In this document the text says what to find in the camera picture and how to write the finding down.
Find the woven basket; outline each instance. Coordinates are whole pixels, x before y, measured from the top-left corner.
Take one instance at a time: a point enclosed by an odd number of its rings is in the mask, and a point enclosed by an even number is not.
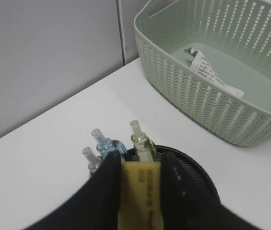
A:
[[[149,82],[230,143],[256,146],[271,139],[271,4],[177,0],[156,11],[159,2],[150,0],[134,21]],[[215,71],[225,71],[220,78],[245,96],[236,98],[192,71],[183,59],[190,46],[209,54]]]

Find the blue pen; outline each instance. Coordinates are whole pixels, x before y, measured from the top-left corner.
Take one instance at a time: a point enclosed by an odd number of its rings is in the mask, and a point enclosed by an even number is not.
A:
[[[97,150],[100,152],[103,159],[108,155],[108,153],[118,150],[121,154],[121,159],[124,160],[124,154],[127,153],[127,149],[123,143],[118,140],[105,138],[98,128],[92,131],[92,136],[98,142]]]

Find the black object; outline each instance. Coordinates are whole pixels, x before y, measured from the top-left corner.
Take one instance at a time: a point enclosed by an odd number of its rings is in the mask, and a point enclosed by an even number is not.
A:
[[[165,230],[259,230],[220,204],[207,173],[190,157],[158,146]],[[125,160],[137,159],[131,149]],[[120,154],[109,153],[92,178],[68,201],[27,230],[116,230]]]
[[[167,146],[161,146],[157,145],[157,151],[159,153],[159,158],[162,160],[163,153],[173,153],[179,163],[181,164],[182,168],[186,171],[188,175],[191,176],[191,178],[194,180],[194,182],[201,187],[202,189],[208,191],[210,195],[218,202],[220,203],[220,197],[217,193],[217,190],[211,180],[211,178],[208,176],[208,174],[205,172],[205,170],[191,157],[184,154],[183,152],[180,152],[176,149],[167,147]],[[125,157],[126,161],[138,161],[137,155],[135,154],[134,149],[128,150],[128,154]]]
[[[27,230],[117,230],[120,171],[120,153],[108,154],[76,194]]]
[[[202,189],[172,152],[163,152],[160,189],[165,230],[259,230]]]

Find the basket handle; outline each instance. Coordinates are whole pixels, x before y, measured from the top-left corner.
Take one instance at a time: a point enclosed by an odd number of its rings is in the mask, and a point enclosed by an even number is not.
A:
[[[151,17],[176,1],[179,0],[149,0],[141,13],[147,17]]]

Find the gray wall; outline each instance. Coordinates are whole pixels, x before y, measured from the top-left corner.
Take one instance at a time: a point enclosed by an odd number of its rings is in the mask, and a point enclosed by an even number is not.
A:
[[[0,0],[0,137],[121,66],[116,0]]]

